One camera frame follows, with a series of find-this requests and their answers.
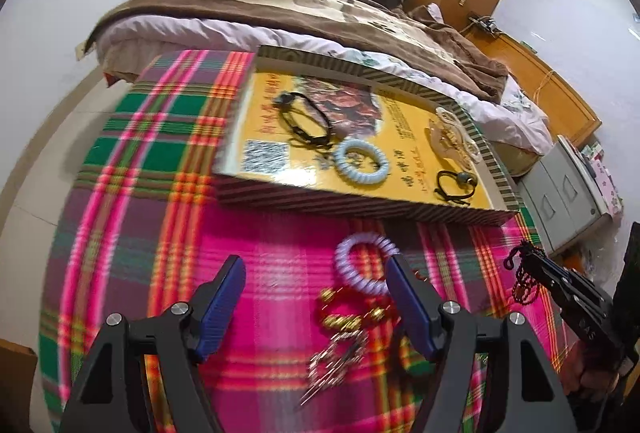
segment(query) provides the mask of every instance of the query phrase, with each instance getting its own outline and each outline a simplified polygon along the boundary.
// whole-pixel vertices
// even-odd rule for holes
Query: qr code
[[[289,167],[289,144],[271,140],[248,140],[244,145],[241,171],[277,175]]]

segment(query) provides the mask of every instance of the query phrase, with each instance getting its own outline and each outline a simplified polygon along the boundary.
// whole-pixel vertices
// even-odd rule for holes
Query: metal screw
[[[457,314],[460,312],[460,305],[456,301],[446,301],[442,304],[442,309],[447,314]]]
[[[187,314],[187,310],[189,310],[189,305],[184,301],[178,301],[177,303],[171,305],[171,314],[175,314],[177,316]]]
[[[121,321],[122,321],[122,316],[117,312],[114,312],[113,314],[109,314],[109,316],[107,317],[107,324],[110,327],[116,326]]]
[[[521,325],[524,323],[524,321],[526,321],[526,319],[522,314],[520,314],[520,312],[512,312],[511,314],[509,314],[509,321],[511,321],[511,323],[513,323],[514,325]]]

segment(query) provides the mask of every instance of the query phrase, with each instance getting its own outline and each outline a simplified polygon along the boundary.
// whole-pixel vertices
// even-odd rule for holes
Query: hand
[[[581,391],[581,397],[597,402],[616,388],[620,376],[615,371],[585,369],[585,351],[583,341],[578,341],[571,348],[560,368],[560,383],[565,395]]]

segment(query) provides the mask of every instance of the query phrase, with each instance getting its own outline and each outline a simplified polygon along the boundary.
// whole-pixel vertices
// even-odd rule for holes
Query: brown blanket
[[[420,12],[409,18],[400,10],[389,12],[359,0],[129,0],[100,19],[87,47],[109,24],[140,14],[265,26],[383,52],[495,103],[508,74],[502,63],[489,59],[454,29],[420,23]]]

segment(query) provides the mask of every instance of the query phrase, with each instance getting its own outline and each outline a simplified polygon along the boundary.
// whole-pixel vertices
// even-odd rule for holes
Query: gold bead
[[[385,318],[385,310],[380,307],[372,308],[369,312],[369,317],[376,323],[380,323]]]
[[[340,332],[355,332],[362,327],[362,318],[360,316],[343,316],[344,320],[340,326]]]
[[[347,318],[345,316],[336,316],[334,321],[334,328],[338,331],[342,331],[346,323]]]
[[[323,288],[320,291],[320,301],[322,303],[331,303],[335,297],[335,290],[332,288]]]
[[[339,316],[333,315],[333,314],[329,314],[327,317],[325,317],[322,320],[322,326],[324,328],[328,328],[328,329],[333,329],[335,327],[335,321],[336,318],[338,318]]]

